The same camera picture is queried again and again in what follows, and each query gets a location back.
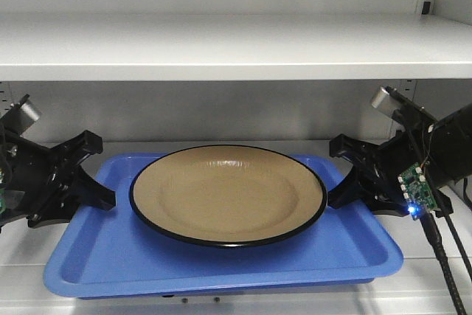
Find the tan plate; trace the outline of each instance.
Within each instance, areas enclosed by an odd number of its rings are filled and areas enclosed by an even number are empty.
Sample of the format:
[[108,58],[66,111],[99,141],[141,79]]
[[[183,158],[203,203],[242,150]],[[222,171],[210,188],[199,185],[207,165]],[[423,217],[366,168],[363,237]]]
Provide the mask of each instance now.
[[288,238],[323,213],[321,179],[300,162],[261,148],[209,145],[166,155],[130,190],[134,212],[190,243],[253,246]]

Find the shelving unit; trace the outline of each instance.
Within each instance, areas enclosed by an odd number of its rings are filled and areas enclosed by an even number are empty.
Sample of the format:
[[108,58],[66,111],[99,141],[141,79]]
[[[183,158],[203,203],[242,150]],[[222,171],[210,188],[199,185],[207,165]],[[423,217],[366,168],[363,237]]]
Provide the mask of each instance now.
[[472,27],[427,15],[4,15],[8,80],[467,78]]

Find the plastic tray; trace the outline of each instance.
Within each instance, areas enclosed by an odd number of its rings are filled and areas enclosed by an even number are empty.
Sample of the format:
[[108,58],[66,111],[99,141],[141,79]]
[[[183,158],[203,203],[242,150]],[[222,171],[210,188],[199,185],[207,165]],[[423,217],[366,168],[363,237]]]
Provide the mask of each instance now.
[[[117,206],[77,211],[46,265],[50,291],[94,298],[365,283],[402,266],[401,250],[360,202],[328,207],[304,232],[265,246],[217,249],[163,236],[138,219],[128,199],[133,177],[163,155],[118,155],[102,166],[97,180],[117,192]],[[293,157],[329,190],[342,179],[325,159]]]

